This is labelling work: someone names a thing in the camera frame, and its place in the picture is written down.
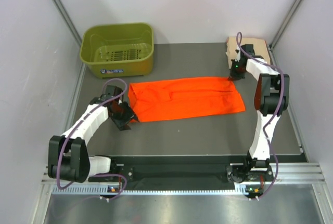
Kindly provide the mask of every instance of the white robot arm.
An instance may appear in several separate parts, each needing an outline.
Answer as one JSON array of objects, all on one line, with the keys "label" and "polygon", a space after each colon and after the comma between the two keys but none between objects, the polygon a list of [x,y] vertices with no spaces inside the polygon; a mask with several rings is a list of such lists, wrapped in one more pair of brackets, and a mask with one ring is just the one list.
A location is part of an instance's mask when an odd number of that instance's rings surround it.
[{"label": "white robot arm", "polygon": [[[106,91],[100,97],[94,98],[88,105],[80,119],[61,136],[53,136],[48,146],[48,175],[56,178],[59,157],[62,157],[60,165],[60,179],[84,182],[88,177],[97,174],[113,172],[115,168],[112,159],[106,156],[88,156],[87,145],[93,134],[107,119],[112,119],[119,130],[130,129],[128,123],[138,117],[128,105],[119,98],[113,97],[122,93],[122,89],[108,85]],[[65,140],[66,155],[61,153]]]},{"label": "white robot arm", "polygon": [[[240,80],[245,78],[248,72],[258,81],[254,97],[254,107],[257,110],[257,127],[255,129],[254,140],[249,149],[246,162],[242,169],[238,168],[242,174],[259,175],[265,174],[269,170],[270,146],[273,139],[275,126],[284,110],[288,107],[289,100],[289,76],[283,75],[284,90],[281,90],[281,74],[272,68],[266,66],[266,61],[261,56],[256,56],[253,45],[243,45],[242,49],[246,51],[253,59],[248,59],[239,50],[237,58],[232,60],[230,69],[230,79]],[[279,102],[280,94],[283,94],[280,109],[270,124],[265,128],[268,135],[264,133],[263,127],[272,118]]]}]

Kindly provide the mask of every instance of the orange towel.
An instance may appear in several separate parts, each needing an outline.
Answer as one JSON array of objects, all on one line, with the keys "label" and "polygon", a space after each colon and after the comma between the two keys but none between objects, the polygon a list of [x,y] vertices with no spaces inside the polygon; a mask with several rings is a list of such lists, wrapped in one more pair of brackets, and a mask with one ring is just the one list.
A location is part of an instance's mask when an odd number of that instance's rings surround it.
[{"label": "orange towel", "polygon": [[140,122],[237,113],[245,110],[235,84],[226,77],[131,83],[129,100]]}]

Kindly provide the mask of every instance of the metal floor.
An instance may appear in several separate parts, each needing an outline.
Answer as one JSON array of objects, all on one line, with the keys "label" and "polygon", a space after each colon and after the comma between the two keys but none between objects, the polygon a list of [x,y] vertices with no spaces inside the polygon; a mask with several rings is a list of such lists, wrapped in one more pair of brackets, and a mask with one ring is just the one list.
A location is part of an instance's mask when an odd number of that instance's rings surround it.
[{"label": "metal floor", "polygon": [[54,218],[85,197],[52,195],[44,224],[324,223],[311,185],[276,185],[259,202],[248,202],[244,196],[227,195],[125,195],[110,203],[89,199],[63,218]]},{"label": "metal floor", "polygon": [[[126,77],[145,82],[185,77],[228,77],[225,43],[155,45],[154,68],[147,76]],[[75,120],[101,94],[106,80],[86,69]],[[257,124],[253,106],[257,82],[250,75],[237,81],[246,111],[236,114],[188,118],[176,121],[131,124],[132,130],[118,131],[106,121],[88,144],[90,155],[243,155],[249,150]],[[273,138],[277,154],[300,154],[288,112],[279,120]]]}]

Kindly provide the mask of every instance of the sticker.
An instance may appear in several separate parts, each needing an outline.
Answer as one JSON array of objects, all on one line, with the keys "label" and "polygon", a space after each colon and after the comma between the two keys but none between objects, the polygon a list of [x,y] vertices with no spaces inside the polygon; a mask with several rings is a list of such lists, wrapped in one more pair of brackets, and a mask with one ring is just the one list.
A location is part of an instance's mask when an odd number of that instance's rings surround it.
[{"label": "sticker", "polygon": [[111,74],[111,73],[123,73],[124,70],[117,69],[117,70],[106,70],[106,69],[101,69],[101,74]]}]

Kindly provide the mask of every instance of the green plastic basket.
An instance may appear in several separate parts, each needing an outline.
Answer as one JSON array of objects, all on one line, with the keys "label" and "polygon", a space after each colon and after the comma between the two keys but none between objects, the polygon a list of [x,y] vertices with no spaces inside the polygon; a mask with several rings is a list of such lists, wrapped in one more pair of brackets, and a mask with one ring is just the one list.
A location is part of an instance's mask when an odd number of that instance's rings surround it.
[{"label": "green plastic basket", "polygon": [[99,78],[147,75],[153,50],[153,30],[148,24],[98,25],[85,32],[80,58]]}]

